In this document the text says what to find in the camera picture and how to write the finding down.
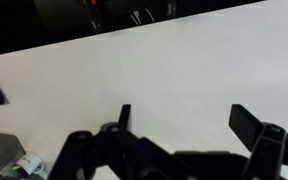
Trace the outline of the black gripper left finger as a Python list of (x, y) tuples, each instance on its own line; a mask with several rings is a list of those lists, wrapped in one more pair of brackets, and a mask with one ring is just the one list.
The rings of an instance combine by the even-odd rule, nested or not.
[(198, 180), (198, 174), (151, 140), (129, 130), (131, 105), (124, 104), (117, 122), (105, 123), (96, 135), (71, 133), (48, 180), (92, 180), (108, 166), (120, 180)]

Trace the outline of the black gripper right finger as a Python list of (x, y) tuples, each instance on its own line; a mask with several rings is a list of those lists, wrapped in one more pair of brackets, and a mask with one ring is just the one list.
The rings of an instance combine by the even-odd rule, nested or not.
[(243, 180), (281, 180), (281, 167), (288, 166), (288, 132), (261, 122), (240, 104), (231, 106), (229, 127), (250, 152)]

